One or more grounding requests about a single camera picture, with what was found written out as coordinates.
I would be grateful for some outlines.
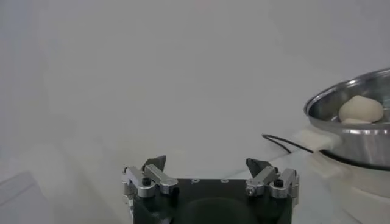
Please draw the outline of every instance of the white table surface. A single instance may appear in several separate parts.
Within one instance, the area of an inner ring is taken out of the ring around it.
[[[339,211],[339,209],[333,205],[330,190],[324,180],[310,169],[307,161],[309,155],[304,151],[296,151],[270,163],[280,170],[295,169],[300,175],[299,204],[294,208],[293,224],[334,223],[333,211]],[[246,179],[250,177],[249,171],[245,170],[229,178]]]

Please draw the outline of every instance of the metal bowl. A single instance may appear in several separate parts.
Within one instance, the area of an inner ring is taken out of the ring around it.
[[[382,103],[383,118],[373,124],[340,123],[340,107],[356,95]],[[313,126],[342,138],[334,153],[362,163],[390,166],[390,68],[324,90],[306,103],[305,114]]]

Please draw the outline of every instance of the white backdrop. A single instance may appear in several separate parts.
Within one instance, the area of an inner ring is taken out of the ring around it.
[[[120,223],[120,170],[176,177],[283,154],[316,92],[388,66],[385,0],[3,0],[0,158],[60,223]]]

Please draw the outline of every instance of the white dough ball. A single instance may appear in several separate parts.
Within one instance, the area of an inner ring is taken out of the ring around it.
[[[354,119],[354,118],[347,118],[343,122],[343,124],[371,124],[369,121],[363,121],[359,119]]]
[[[339,110],[339,118],[375,122],[383,117],[383,106],[378,101],[363,96],[354,96]]]

